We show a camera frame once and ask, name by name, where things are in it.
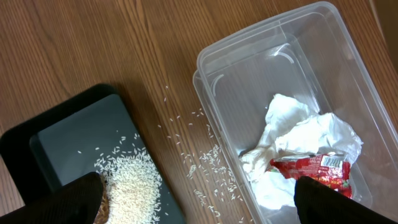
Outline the red sauce packet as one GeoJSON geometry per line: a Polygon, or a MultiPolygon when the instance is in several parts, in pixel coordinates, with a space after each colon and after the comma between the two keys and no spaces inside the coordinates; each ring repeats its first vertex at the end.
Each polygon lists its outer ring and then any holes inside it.
{"type": "Polygon", "coordinates": [[[270,165],[278,169],[285,179],[298,180],[302,176],[307,176],[348,198],[353,196],[352,187],[349,184],[351,164],[341,155],[285,156],[272,159],[270,165]]]}

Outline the white napkin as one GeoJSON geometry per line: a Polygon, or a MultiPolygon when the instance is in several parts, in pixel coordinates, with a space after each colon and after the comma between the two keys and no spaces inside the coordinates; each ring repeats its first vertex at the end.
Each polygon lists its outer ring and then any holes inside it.
{"type": "Polygon", "coordinates": [[[265,116],[264,132],[254,149],[241,157],[242,168],[257,203],[270,210],[293,207],[295,179],[285,179],[270,165],[285,156],[341,155],[351,166],[363,142],[354,129],[334,113],[318,114],[295,98],[276,94],[265,116]]]}

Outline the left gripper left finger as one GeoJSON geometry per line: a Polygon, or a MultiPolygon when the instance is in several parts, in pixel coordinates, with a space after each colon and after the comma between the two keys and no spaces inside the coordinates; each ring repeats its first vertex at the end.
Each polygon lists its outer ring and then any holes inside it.
{"type": "Polygon", "coordinates": [[[103,197],[103,183],[97,172],[90,172],[53,194],[1,217],[1,224],[92,224],[103,197]]]}

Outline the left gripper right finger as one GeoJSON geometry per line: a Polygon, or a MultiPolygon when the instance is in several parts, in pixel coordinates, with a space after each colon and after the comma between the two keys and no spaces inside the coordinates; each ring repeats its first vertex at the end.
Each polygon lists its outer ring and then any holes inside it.
{"type": "Polygon", "coordinates": [[[294,202],[301,224],[397,224],[306,176],[296,181],[294,202]]]}

